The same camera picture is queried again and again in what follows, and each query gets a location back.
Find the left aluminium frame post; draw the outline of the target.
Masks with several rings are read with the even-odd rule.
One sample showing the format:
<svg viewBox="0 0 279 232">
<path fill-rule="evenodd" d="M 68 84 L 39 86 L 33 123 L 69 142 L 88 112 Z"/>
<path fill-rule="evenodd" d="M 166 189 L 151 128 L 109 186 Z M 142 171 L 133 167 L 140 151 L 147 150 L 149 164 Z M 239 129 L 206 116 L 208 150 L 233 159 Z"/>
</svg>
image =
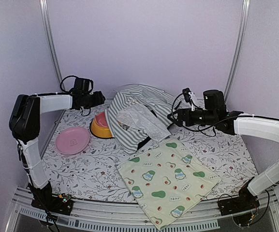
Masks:
<svg viewBox="0 0 279 232">
<path fill-rule="evenodd" d="M 49 53 L 51 56 L 53 68 L 54 68 L 58 83 L 60 84 L 62 82 L 62 75 L 61 75 L 61 71 L 60 71 L 60 67 L 59 67 L 58 56 L 57 56 L 57 53 L 55 50 L 55 45 L 54 45 L 54 39 L 53 39 L 53 34 L 52 34 L 52 29 L 51 29 L 51 24 L 50 24 L 48 4 L 47 4 L 46 0 L 39 0 L 39 4 L 40 4 L 44 31 L 45 31 L 45 35 L 46 35 L 46 39 L 47 39 L 47 43 L 48 43 Z"/>
</svg>

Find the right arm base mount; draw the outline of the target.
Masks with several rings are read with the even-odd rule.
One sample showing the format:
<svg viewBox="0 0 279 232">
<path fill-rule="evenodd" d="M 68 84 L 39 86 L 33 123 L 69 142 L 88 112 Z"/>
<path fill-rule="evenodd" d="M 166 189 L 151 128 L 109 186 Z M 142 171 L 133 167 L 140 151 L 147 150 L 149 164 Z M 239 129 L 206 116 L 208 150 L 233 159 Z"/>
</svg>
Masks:
<svg viewBox="0 0 279 232">
<path fill-rule="evenodd" d="M 239 227 L 248 227 L 252 224 L 260 206 L 257 196 L 253 196 L 246 183 L 238 192 L 238 196 L 232 197 L 222 194 L 217 201 L 222 216 L 233 215 L 247 211 L 246 214 L 234 216 L 233 221 Z"/>
</svg>

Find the floral table cloth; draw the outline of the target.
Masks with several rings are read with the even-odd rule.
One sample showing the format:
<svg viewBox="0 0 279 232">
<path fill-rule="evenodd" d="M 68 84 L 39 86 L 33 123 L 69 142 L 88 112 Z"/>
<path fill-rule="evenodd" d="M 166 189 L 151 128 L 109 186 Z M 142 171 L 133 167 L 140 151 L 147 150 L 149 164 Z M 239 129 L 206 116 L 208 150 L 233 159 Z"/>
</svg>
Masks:
<svg viewBox="0 0 279 232">
<path fill-rule="evenodd" d="M 84 112 L 66 111 L 57 122 L 42 157 L 43 169 L 55 194 L 69 193 L 75 198 L 104 202 L 134 202 L 117 171 L 117 165 L 128 160 L 129 156 L 115 139 L 91 136 L 83 151 L 70 156 L 59 153 L 55 146 L 55 140 L 63 130 L 77 126 L 88 128 L 93 117 L 109 105 L 110 100 L 107 100 Z M 212 130 L 196 133 L 177 126 L 172 126 L 170 132 L 202 164 L 221 177 L 208 199 L 216 199 L 224 193 L 236 195 L 239 188 L 257 174 L 240 136 Z"/>
</svg>

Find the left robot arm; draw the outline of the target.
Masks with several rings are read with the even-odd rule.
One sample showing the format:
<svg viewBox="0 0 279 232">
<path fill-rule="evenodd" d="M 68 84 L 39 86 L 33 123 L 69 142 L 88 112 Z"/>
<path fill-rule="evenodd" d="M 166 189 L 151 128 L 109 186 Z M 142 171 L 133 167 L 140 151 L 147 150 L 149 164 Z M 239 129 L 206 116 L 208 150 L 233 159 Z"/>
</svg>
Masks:
<svg viewBox="0 0 279 232">
<path fill-rule="evenodd" d="M 38 146 L 41 115 L 61 110 L 91 109 L 104 104 L 105 96 L 94 91 L 90 79 L 75 77 L 74 86 L 66 91 L 17 96 L 9 120 L 9 128 L 16 140 L 19 160 L 29 178 L 30 190 L 46 210 L 56 206 L 52 187 L 45 175 Z"/>
</svg>

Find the pink bowl in feeder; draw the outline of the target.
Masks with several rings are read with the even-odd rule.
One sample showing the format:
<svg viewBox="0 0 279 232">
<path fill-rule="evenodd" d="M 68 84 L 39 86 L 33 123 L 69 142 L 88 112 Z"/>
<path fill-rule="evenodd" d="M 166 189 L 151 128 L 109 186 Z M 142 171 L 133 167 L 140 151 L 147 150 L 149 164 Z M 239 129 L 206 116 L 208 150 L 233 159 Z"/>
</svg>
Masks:
<svg viewBox="0 0 279 232">
<path fill-rule="evenodd" d="M 101 113 L 97 114 L 95 116 L 95 121 L 96 121 L 97 125 L 100 127 L 104 127 L 104 128 L 108 127 L 105 112 L 101 112 Z"/>
</svg>

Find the avocado print cushion mat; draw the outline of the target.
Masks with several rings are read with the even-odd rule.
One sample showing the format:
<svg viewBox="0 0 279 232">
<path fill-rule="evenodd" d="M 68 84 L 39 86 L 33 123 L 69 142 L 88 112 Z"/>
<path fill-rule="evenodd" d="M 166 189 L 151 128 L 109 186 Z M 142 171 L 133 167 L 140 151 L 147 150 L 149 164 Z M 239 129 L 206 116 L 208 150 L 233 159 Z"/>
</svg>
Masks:
<svg viewBox="0 0 279 232">
<path fill-rule="evenodd" d="M 159 231 L 195 207 L 221 181 L 175 138 L 120 164 L 117 169 Z"/>
</svg>

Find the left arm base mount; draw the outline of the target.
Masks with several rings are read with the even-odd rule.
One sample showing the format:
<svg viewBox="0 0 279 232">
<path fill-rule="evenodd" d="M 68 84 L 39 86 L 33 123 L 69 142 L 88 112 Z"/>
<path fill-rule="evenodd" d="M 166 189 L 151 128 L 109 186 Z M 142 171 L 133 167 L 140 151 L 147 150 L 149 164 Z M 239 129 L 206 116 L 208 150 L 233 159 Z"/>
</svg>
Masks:
<svg viewBox="0 0 279 232">
<path fill-rule="evenodd" d="M 33 194 L 31 206 L 67 216 L 71 214 L 74 203 L 72 197 L 65 193 L 54 196 L 50 182 L 44 188 L 36 188 L 32 184 L 28 184 L 28 188 Z"/>
</svg>

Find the striped fabric pet tent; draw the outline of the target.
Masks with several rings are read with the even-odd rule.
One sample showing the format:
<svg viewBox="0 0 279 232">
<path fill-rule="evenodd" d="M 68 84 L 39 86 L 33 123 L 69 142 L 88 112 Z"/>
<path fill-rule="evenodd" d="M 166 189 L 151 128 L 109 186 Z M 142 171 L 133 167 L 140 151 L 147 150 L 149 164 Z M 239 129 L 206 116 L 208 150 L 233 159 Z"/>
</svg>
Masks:
<svg viewBox="0 0 279 232">
<path fill-rule="evenodd" d="M 171 133 L 167 118 L 175 98 L 164 90 L 131 85 L 115 94 L 105 117 L 111 134 L 127 155 L 137 152 L 151 139 L 161 142 Z"/>
</svg>

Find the right aluminium frame post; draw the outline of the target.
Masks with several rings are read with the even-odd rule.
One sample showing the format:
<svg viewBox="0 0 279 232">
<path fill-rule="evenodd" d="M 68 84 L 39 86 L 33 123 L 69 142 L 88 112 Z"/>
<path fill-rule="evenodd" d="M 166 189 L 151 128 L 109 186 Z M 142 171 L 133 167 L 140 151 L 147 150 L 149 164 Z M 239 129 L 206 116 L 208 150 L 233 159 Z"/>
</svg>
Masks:
<svg viewBox="0 0 279 232">
<path fill-rule="evenodd" d="M 247 23 L 248 23 L 249 9 L 250 9 L 250 0 L 243 0 L 234 56 L 232 59 L 228 79 L 225 86 L 224 97 L 226 102 L 229 100 L 230 92 L 234 84 L 235 73 L 238 68 L 239 58 L 240 58 L 243 40 L 244 40 Z"/>
</svg>

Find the yellow double pet feeder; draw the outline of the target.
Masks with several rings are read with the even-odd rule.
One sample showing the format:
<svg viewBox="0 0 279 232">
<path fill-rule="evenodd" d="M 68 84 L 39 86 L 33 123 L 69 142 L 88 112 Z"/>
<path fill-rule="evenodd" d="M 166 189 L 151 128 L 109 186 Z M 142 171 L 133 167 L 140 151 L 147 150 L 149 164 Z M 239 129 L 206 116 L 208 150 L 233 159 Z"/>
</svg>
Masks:
<svg viewBox="0 0 279 232">
<path fill-rule="evenodd" d="M 112 139 L 113 135 L 109 129 L 109 126 L 104 128 L 97 125 L 95 117 L 90 124 L 90 132 L 97 138 L 101 139 Z"/>
</svg>

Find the aluminium frame post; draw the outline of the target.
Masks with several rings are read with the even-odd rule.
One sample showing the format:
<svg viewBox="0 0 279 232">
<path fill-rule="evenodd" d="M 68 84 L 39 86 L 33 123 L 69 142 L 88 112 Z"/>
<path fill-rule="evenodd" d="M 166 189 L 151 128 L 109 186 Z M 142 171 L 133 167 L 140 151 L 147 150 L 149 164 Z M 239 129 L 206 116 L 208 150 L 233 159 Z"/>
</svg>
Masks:
<svg viewBox="0 0 279 232">
<path fill-rule="evenodd" d="M 243 0 L 234 56 L 232 59 L 228 79 L 225 86 L 224 97 L 226 102 L 229 100 L 230 92 L 234 84 L 235 73 L 238 68 L 239 58 L 240 58 L 243 40 L 244 40 L 247 23 L 248 23 L 249 9 L 250 9 L 250 0 Z"/>
<path fill-rule="evenodd" d="M 54 39 L 53 39 L 53 34 L 52 34 L 52 29 L 51 29 L 51 24 L 50 24 L 48 4 L 47 4 L 46 0 L 39 0 L 39 4 L 40 4 L 44 31 L 45 31 L 45 35 L 46 35 L 46 39 L 47 39 L 47 43 L 48 43 L 49 53 L 51 56 L 53 68 L 54 68 L 58 83 L 60 84 L 62 82 L 62 75 L 61 75 L 61 71 L 60 71 L 60 67 L 59 67 L 58 56 L 57 56 L 57 53 L 55 50 L 55 45 L 54 45 Z"/>
</svg>

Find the pink round plate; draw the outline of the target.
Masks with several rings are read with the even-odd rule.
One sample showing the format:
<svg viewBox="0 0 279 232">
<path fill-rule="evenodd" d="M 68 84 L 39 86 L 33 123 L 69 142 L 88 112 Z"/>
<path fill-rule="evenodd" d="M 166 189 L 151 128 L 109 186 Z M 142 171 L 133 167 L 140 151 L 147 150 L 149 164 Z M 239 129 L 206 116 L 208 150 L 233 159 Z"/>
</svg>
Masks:
<svg viewBox="0 0 279 232">
<path fill-rule="evenodd" d="M 90 141 L 90 133 L 83 127 L 63 130 L 55 140 L 55 147 L 63 155 L 75 155 L 83 151 Z"/>
</svg>

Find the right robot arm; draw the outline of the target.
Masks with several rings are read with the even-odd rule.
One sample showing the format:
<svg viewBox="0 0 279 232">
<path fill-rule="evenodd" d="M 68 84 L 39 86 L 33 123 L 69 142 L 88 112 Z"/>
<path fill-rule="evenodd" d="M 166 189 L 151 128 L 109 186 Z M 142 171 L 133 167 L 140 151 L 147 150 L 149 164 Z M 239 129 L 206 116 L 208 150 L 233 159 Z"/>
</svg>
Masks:
<svg viewBox="0 0 279 232">
<path fill-rule="evenodd" d="M 248 113 L 279 117 L 279 89 L 231 91 L 228 107 Z M 214 199 L 223 193 L 236 195 L 252 176 L 264 171 L 279 160 L 279 143 L 250 136 L 231 136 L 217 132 L 208 138 L 173 126 L 173 135 L 215 174 L 221 182 L 210 193 Z"/>
</svg>

